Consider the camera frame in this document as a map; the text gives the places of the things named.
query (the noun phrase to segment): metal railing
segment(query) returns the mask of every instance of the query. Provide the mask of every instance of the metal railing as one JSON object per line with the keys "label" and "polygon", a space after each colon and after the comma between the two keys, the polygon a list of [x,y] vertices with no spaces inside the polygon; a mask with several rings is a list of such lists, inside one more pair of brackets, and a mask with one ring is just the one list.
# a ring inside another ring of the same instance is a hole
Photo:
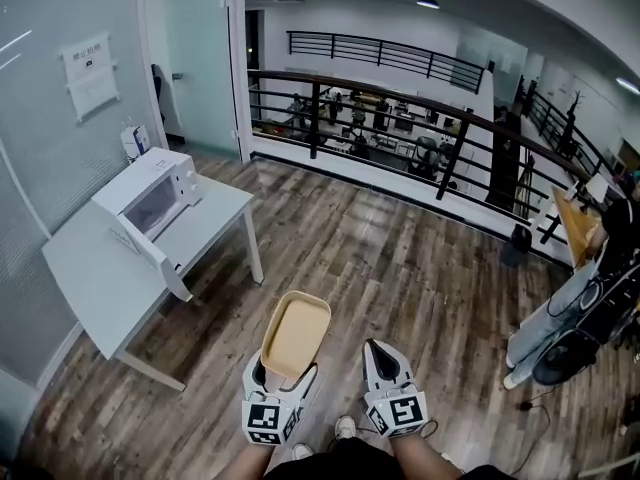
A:
{"label": "metal railing", "polygon": [[566,160],[582,167],[593,176],[597,172],[614,175],[602,153],[575,125],[569,124],[567,115],[558,110],[549,100],[535,90],[529,97],[529,105],[523,110],[538,128],[540,136],[553,150]]}
{"label": "metal railing", "polygon": [[371,37],[288,30],[289,54],[306,53],[369,62],[449,82],[478,94],[484,68],[417,46]]}
{"label": "metal railing", "polygon": [[[260,88],[249,90],[261,101],[251,104],[261,115],[253,119],[254,134],[307,148],[312,159],[321,151],[420,181],[437,189],[438,200],[447,193],[455,194],[525,226],[540,212],[538,207],[545,206],[552,184],[565,190],[568,187],[536,169],[528,155],[523,162],[493,149],[491,141],[482,143],[478,140],[479,130],[500,134],[527,152],[557,164],[582,183],[590,179],[584,169],[530,139],[472,113],[426,98],[303,73],[250,71],[249,78],[260,80]],[[287,92],[284,87],[288,82],[294,82],[291,88],[301,91],[300,94],[293,90]],[[330,97],[330,88],[342,89],[343,97],[340,100]],[[478,161],[482,153],[484,162]],[[502,192],[483,181],[487,173],[491,174],[491,155],[506,156],[524,168],[520,176],[508,178],[516,191]],[[509,208],[487,202],[488,194],[496,191],[510,201]],[[531,204],[532,196],[536,196],[540,204]],[[553,234],[556,226],[544,227],[545,222],[550,226],[555,217],[545,217],[547,220],[543,220],[539,228],[545,234],[545,241],[553,237],[564,242]]]}

